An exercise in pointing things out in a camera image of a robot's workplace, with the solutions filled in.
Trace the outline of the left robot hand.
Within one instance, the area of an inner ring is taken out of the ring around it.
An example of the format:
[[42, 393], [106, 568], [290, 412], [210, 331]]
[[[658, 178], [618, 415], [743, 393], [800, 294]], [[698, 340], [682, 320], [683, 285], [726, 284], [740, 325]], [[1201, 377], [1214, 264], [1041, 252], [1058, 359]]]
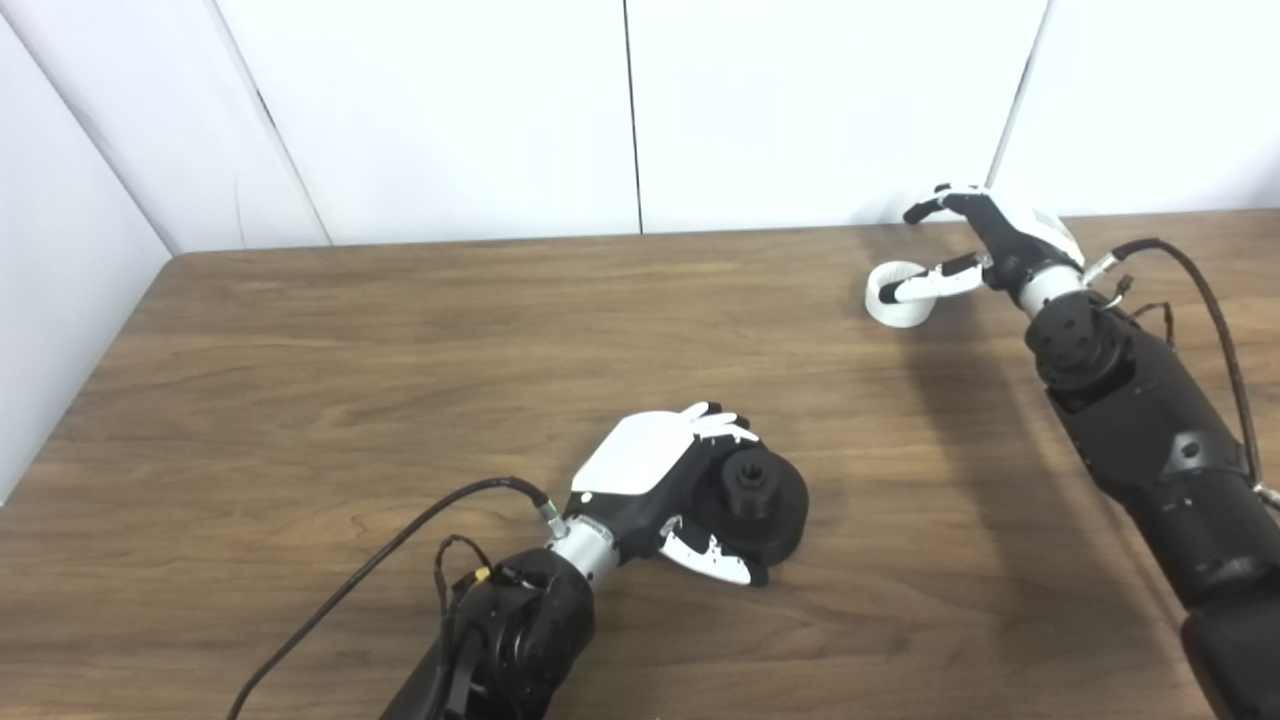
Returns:
[[698, 519], [695, 495], [736, 454], [763, 448], [745, 419], [718, 404], [650, 410], [620, 420], [576, 471], [550, 551], [598, 593], [637, 559], [660, 555], [719, 582], [764, 587], [769, 573]]

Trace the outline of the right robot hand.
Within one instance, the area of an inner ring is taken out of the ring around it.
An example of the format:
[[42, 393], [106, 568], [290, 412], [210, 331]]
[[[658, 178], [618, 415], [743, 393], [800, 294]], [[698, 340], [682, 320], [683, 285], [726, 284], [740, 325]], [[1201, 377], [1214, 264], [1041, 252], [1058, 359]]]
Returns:
[[938, 184], [911, 205], [910, 225], [938, 211], [964, 218], [984, 252], [970, 252], [876, 291], [881, 304], [905, 305], [969, 293], [984, 286], [1005, 292], [1033, 318], [1057, 297], [1085, 291], [1085, 259], [1071, 232], [1053, 214], [1009, 193], [977, 184]]

